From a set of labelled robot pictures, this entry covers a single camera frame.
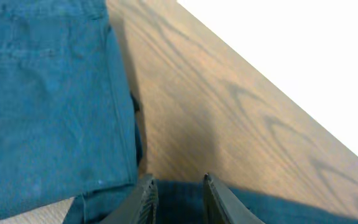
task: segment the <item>wooden floor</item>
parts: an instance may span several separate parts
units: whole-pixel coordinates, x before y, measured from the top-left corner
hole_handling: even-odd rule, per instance
[[[201,22],[176,1],[108,0],[108,8],[142,102],[142,172],[183,181],[214,172],[358,218],[358,157]],[[5,222],[61,223],[70,202]]]

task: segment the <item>white wall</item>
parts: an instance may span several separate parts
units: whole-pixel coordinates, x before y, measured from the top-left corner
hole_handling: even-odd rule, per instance
[[[179,0],[358,156],[358,0]]]

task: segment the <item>denim fabric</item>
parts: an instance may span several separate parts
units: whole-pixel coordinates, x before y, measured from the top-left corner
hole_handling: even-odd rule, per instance
[[[157,224],[203,223],[203,186],[198,183],[158,181]],[[353,218],[333,215],[322,209],[230,188],[233,194],[266,224],[344,223],[358,224]]]
[[[0,0],[0,219],[135,184],[134,108],[103,0]]]
[[[63,224],[99,223],[112,211],[117,209],[133,189],[133,185],[125,185],[77,196]]]

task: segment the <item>jeans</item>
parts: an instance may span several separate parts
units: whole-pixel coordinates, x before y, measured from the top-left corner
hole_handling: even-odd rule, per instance
[[[0,219],[136,180],[134,108],[104,1],[0,0]]]

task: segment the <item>seam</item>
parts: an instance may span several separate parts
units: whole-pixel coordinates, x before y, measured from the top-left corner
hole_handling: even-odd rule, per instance
[[[64,57],[62,52],[52,49],[44,50],[5,50],[0,49],[0,64],[20,62],[24,65],[32,65],[48,60],[56,60]]]
[[[59,12],[54,8],[31,7],[26,5],[19,5],[16,8],[6,8],[5,4],[0,4],[0,16],[7,17],[31,17],[31,18],[47,18],[47,17],[78,17],[88,16],[90,18],[100,17],[104,14],[106,6],[103,4],[92,4],[92,1],[82,1],[80,5],[71,6],[69,4],[62,4],[61,9],[64,13]]]
[[[117,105],[117,99],[116,99],[116,97],[115,97],[115,91],[114,91],[114,88],[113,88],[113,86],[112,86],[112,79],[111,79],[111,69],[110,69],[110,66],[109,66],[109,63],[108,63],[108,52],[109,52],[109,49],[108,49],[108,44],[107,44],[107,42],[108,42],[108,38],[109,38],[109,34],[114,34],[114,33],[111,33],[112,32],[112,30],[111,30],[111,28],[110,28],[110,25],[108,25],[109,26],[109,30],[108,30],[108,32],[106,33],[106,35],[103,35],[103,25],[104,25],[104,23],[100,23],[100,28],[101,28],[101,38],[103,38],[104,37],[104,44],[105,44],[105,46],[104,46],[104,49],[105,49],[105,54],[106,54],[106,57],[105,57],[105,62],[106,62],[106,68],[107,68],[107,70],[108,70],[108,77],[109,77],[109,81],[110,81],[110,83],[109,83],[109,85],[110,85],[110,92],[111,92],[111,98],[112,98],[112,101],[113,101],[113,103],[114,103],[114,106],[115,106],[115,110],[114,110],[114,114],[116,115],[116,119],[118,120],[118,121],[120,121],[121,120],[121,116],[120,116],[120,114],[119,114],[119,110],[118,110],[118,105]],[[128,145],[126,144],[126,141],[124,141],[124,134],[123,134],[123,129],[122,129],[122,123],[121,122],[117,122],[116,123],[118,126],[119,126],[119,135],[120,135],[120,142],[121,142],[121,146],[123,147],[123,149],[120,149],[120,150],[126,150],[126,149],[128,149]],[[129,178],[129,182],[132,182],[132,168],[131,168],[131,166],[130,166],[130,162],[129,162],[129,160],[128,160],[128,156],[127,156],[127,154],[126,153],[122,153],[123,155],[124,155],[124,157],[125,157],[125,160],[126,160],[126,170],[127,170],[127,172],[129,173],[129,176],[128,176],[128,178]]]
[[[86,223],[86,200],[84,198],[84,194],[81,194],[81,198],[82,198],[82,202],[84,204],[83,206],[83,218],[84,218],[84,223]]]

